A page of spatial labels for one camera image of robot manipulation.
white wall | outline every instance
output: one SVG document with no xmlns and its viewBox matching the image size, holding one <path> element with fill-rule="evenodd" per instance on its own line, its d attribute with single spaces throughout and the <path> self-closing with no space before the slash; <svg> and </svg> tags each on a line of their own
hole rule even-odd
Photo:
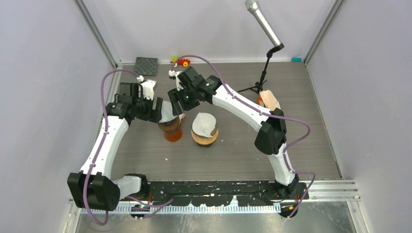
<svg viewBox="0 0 412 233">
<path fill-rule="evenodd" d="M 272 48 L 244 0 L 87 0 L 115 57 L 168 62 L 195 54 L 211 61 L 266 61 Z M 335 0 L 261 0 L 285 48 L 274 61 L 304 58 Z"/>
<path fill-rule="evenodd" d="M 411 232 L 412 2 L 346 1 L 309 67 L 373 232 Z"/>
<path fill-rule="evenodd" d="M 1 1 L 0 231 L 58 233 L 111 66 L 72 0 Z"/>
</svg>

tripod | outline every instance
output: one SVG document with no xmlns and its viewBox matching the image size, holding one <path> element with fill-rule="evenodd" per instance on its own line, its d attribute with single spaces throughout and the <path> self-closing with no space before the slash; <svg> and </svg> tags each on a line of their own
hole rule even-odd
<svg viewBox="0 0 412 233">
<path fill-rule="evenodd" d="M 274 52 L 279 51 L 283 48 L 283 46 L 281 48 L 279 48 L 279 47 L 280 46 L 277 46 L 277 47 L 274 47 L 274 48 L 270 49 L 268 51 L 268 53 L 266 54 L 266 57 L 268 58 L 268 60 L 266 60 L 265 68 L 263 69 L 262 75 L 260 76 L 260 81 L 256 82 L 254 86 L 242 89 L 238 92 L 251 90 L 251 91 L 254 91 L 256 94 L 259 94 L 259 92 L 261 92 L 263 90 L 263 84 L 267 81 L 267 80 L 265 80 L 265 76 L 266 76 L 266 69 L 268 68 L 269 60 L 271 59 Z"/>
</svg>

floor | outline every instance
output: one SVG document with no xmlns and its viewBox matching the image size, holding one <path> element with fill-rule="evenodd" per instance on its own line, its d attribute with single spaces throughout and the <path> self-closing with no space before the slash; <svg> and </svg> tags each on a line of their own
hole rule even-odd
<svg viewBox="0 0 412 233">
<path fill-rule="evenodd" d="M 96 225 L 81 214 L 77 233 L 355 233 L 346 202 L 304 202 L 290 221 L 278 214 L 155 215 L 134 221 L 130 215 L 109 214 L 108 224 Z"/>
<path fill-rule="evenodd" d="M 207 64 L 192 65 L 204 78 L 215 73 Z M 253 86 L 259 80 L 264 63 L 216 64 L 224 80 L 235 90 Z M 169 100 L 167 92 L 175 88 L 168 78 L 170 65 L 159 65 L 155 96 Z M 304 141 L 289 149 L 292 166 L 297 171 L 314 171 L 317 179 L 339 179 L 338 169 L 327 139 L 309 76 L 303 63 L 270 63 L 265 89 L 273 92 L 281 109 L 288 117 L 307 121 L 312 133 Z M 136 82 L 123 72 L 121 82 Z M 242 92 L 252 101 L 257 94 Z M 215 116 L 219 136 L 210 148 L 197 146 L 191 138 L 191 124 L 199 112 Z M 168 142 L 156 124 L 135 120 L 119 146 L 112 167 L 112 180 L 127 173 L 145 174 L 151 181 L 184 180 L 273 180 L 275 173 L 265 154 L 255 148 L 257 135 L 240 118 L 217 106 L 201 103 L 186 112 L 182 122 L 183 136 L 177 142 Z M 306 127 L 287 122 L 288 142 L 306 133 Z"/>
</svg>

gray wooden table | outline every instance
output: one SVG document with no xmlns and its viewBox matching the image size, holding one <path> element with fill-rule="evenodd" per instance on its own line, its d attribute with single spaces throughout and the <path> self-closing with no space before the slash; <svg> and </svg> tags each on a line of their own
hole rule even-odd
<svg viewBox="0 0 412 233">
<path fill-rule="evenodd" d="M 215 73 L 206 64 L 192 65 L 204 78 Z M 235 90 L 254 85 L 259 80 L 264 63 L 216 64 L 225 81 Z M 155 95 L 169 100 L 167 92 L 175 88 L 168 78 L 169 65 L 159 65 Z M 265 90 L 270 89 L 279 100 L 286 116 L 307 121 L 312 134 L 289 150 L 292 166 L 297 171 L 315 171 L 317 179 L 339 179 L 339 173 L 317 107 L 309 76 L 303 63 L 270 63 Z M 121 82 L 136 82 L 123 72 Z M 242 93 L 252 101 L 257 94 Z M 199 112 L 215 116 L 219 136 L 210 148 L 197 146 L 190 135 L 191 124 Z M 240 118 L 225 109 L 201 103 L 186 112 L 182 123 L 183 136 L 168 142 L 154 123 L 135 120 L 125 134 L 112 167 L 112 179 L 126 173 L 141 173 L 152 181 L 183 180 L 267 180 L 275 174 L 265 154 L 255 148 L 257 135 Z M 306 127 L 287 122 L 287 139 L 292 142 L 306 133 Z"/>
</svg>

purple cable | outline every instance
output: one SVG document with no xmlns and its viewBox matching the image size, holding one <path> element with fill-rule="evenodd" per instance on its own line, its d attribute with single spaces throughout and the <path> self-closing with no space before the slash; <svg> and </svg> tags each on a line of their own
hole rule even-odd
<svg viewBox="0 0 412 233">
<path fill-rule="evenodd" d="M 140 201 L 139 199 L 134 198 L 134 197 L 132 197 L 132 196 L 127 196 L 127 198 L 130 198 L 130 199 L 132 199 L 132 200 L 135 200 L 135 201 L 137 201 L 137 202 L 138 202 L 139 204 L 141 204 L 141 205 L 145 205 L 145 206 L 148 206 L 148 207 L 151 207 L 151 208 L 158 208 L 158 209 L 157 209 L 156 211 L 154 211 L 153 213 L 151 213 L 151 214 L 149 214 L 149 215 L 145 215 L 145 216 L 142 217 L 141 219 L 150 218 L 151 216 L 153 216 L 153 215 L 155 215 L 157 212 L 159 212 L 161 209 L 163 209 L 163 207 L 165 207 L 165 206 L 167 206 L 167 205 L 169 205 L 170 203 L 173 202 L 173 199 L 170 199 L 170 200 L 168 200 L 166 203 L 161 204 L 161 205 L 150 205 L 150 204 L 146 204 L 146 203 L 144 203 L 144 202 Z"/>
<path fill-rule="evenodd" d="M 128 69 L 116 69 L 116 70 L 112 70 L 112 71 L 108 72 L 108 73 L 103 77 L 102 84 L 100 85 L 100 99 L 101 99 L 101 101 L 102 101 L 102 107 L 103 107 L 104 134 L 103 134 L 102 140 L 100 141 L 99 147 L 97 147 L 96 153 L 94 154 L 94 157 L 93 157 L 93 159 L 92 159 L 92 161 L 91 161 L 91 164 L 90 164 L 90 167 L 89 167 L 89 171 L 88 171 L 87 174 L 86 174 L 85 184 L 83 185 L 83 202 L 84 202 L 84 204 L 85 204 L 85 208 L 86 208 L 88 214 L 90 215 L 90 217 L 94 220 L 94 222 L 95 222 L 97 225 L 100 225 L 100 226 L 104 226 L 104 225 L 107 224 L 107 221 L 109 220 L 109 212 L 106 211 L 106 216 L 105 216 L 104 222 L 100 222 L 100 221 L 96 218 L 96 216 L 94 216 L 94 214 L 92 213 L 92 211 L 91 211 L 91 209 L 90 209 L 90 207 L 89 207 L 89 203 L 88 203 L 88 201 L 87 201 L 87 186 L 88 186 L 88 183 L 89 183 L 89 180 L 90 180 L 91 171 L 93 170 L 93 167 L 94 167 L 94 163 L 96 162 L 97 157 L 99 156 L 100 150 L 101 150 L 102 147 L 103 147 L 104 140 L 106 139 L 107 130 L 108 130 L 108 126 L 109 126 L 108 119 L 107 119 L 106 105 L 105 105 L 105 103 L 104 103 L 104 94 L 103 94 L 103 93 L 104 93 L 104 81 L 106 81 L 106 79 L 107 79 L 107 77 L 109 77 L 109 75 L 111 75 L 111 74 L 113 74 L 113 73 L 116 73 L 116 72 L 119 72 L 119 71 L 125 71 L 125 72 L 132 73 L 132 74 L 134 74 L 134 75 L 136 75 L 136 76 L 139 76 L 138 74 L 136 74 L 136 73 L 134 73 L 133 71 L 128 70 Z"/>
<path fill-rule="evenodd" d="M 181 57 L 177 58 L 176 61 L 172 63 L 172 71 L 173 71 L 173 68 L 174 68 L 174 64 L 175 64 L 178 60 L 183 59 L 183 58 L 185 58 L 185 57 L 198 58 L 198 59 L 200 59 L 200 60 L 203 60 L 203 61 L 206 62 L 207 64 L 209 64 L 209 66 L 212 67 L 212 69 L 213 69 L 213 70 L 216 72 L 216 74 L 218 75 L 220 81 L 222 82 L 223 87 L 226 89 L 226 91 L 229 93 L 229 95 L 231 95 L 233 98 L 237 99 L 239 102 L 243 103 L 243 104 L 246 105 L 247 107 L 255 110 L 255 111 L 258 112 L 258 113 L 260 113 L 260 110 L 259 110 L 258 108 L 255 108 L 254 106 L 246 103 L 245 101 L 241 100 L 241 99 L 238 98 L 237 96 L 234 96 L 234 94 L 233 94 L 233 93 L 229 90 L 229 88 L 226 86 L 226 82 L 223 80 L 223 78 L 222 78 L 220 72 L 218 71 L 218 69 L 217 69 L 212 63 L 210 63 L 210 61 L 206 60 L 205 58 L 203 58 L 203 57 L 201 57 L 201 56 L 197 56 L 197 55 L 184 55 L 184 56 L 181 56 Z M 268 114 L 268 113 L 262 113 L 262 115 L 267 116 L 267 117 L 282 119 L 282 120 L 291 120 L 291 121 L 294 121 L 294 122 L 301 123 L 301 124 L 305 125 L 305 126 L 308 128 L 308 132 L 307 132 L 305 135 L 303 135 L 302 137 L 300 137 L 300 138 L 294 140 L 293 142 L 291 142 L 290 144 L 288 144 L 288 145 L 284 148 L 284 150 L 282 151 L 282 153 L 283 153 L 283 160 L 285 161 L 285 164 L 286 164 L 286 167 L 288 168 L 288 171 L 291 171 L 292 173 L 297 174 L 297 175 L 308 175 L 308 174 L 312 174 L 312 175 L 313 175 L 312 180 L 310 181 L 308 187 L 306 188 L 305 192 L 303 193 L 302 198 L 300 199 L 300 201 L 299 201 L 298 204 L 296 205 L 296 208 L 294 208 L 294 210 L 292 211 L 292 213 L 288 216 L 288 218 L 290 218 L 291 216 L 293 216 L 293 214 L 294 214 L 294 213 L 296 212 L 296 210 L 299 208 L 300 204 L 301 204 L 302 201 L 303 201 L 303 198 L 304 198 L 304 197 L 306 196 L 306 194 L 308 193 L 309 188 L 312 186 L 313 182 L 315 181 L 315 176 L 316 176 L 316 174 L 315 174 L 313 171 L 300 172 L 300 171 L 294 171 L 294 170 L 292 170 L 291 167 L 289 166 L 289 163 L 287 162 L 287 159 L 286 159 L 286 151 L 287 151 L 291 146 L 293 146 L 294 144 L 302 141 L 302 140 L 305 139 L 307 136 L 309 136 L 310 131 L 311 131 L 311 128 L 310 128 L 310 125 L 309 125 L 307 122 L 305 122 L 305 121 L 303 121 L 303 120 L 296 119 L 296 118 L 286 117 L 286 116 L 276 116 L 276 115 L 272 115 L 272 114 Z"/>
</svg>

